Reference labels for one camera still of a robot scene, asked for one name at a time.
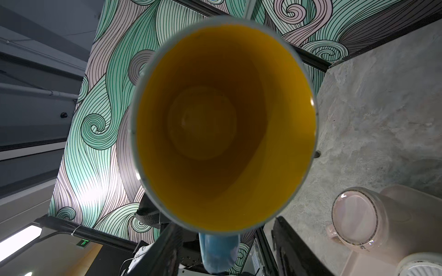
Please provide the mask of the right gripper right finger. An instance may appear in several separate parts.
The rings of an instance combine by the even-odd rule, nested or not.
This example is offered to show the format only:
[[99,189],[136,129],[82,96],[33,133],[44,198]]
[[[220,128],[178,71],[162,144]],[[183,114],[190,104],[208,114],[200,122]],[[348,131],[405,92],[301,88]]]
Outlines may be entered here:
[[275,218],[271,234],[280,276],[333,276],[284,217]]

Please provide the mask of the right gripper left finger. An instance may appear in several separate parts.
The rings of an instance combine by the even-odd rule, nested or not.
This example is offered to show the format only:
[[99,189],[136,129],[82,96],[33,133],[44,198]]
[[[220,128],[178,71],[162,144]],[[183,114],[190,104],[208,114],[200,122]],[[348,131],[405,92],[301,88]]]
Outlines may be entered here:
[[183,248],[183,229],[169,224],[127,276],[177,276]]

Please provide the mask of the pink iridescent mug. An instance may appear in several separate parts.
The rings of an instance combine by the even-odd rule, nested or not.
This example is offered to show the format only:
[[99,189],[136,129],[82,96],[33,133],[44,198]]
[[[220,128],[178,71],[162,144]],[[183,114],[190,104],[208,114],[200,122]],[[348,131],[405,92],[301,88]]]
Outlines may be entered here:
[[356,253],[397,265],[442,251],[442,201],[402,185],[380,193],[351,187],[334,200],[326,232]]

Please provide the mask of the blue mug yellow inside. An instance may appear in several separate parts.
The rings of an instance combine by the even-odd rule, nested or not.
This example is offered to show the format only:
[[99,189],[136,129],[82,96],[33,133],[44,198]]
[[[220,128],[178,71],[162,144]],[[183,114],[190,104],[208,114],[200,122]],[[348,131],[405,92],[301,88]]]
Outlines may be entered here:
[[135,172],[152,203],[197,232],[205,269],[232,268],[239,238],[278,215],[318,139],[298,54],[252,20],[215,16],[168,39],[131,103]]

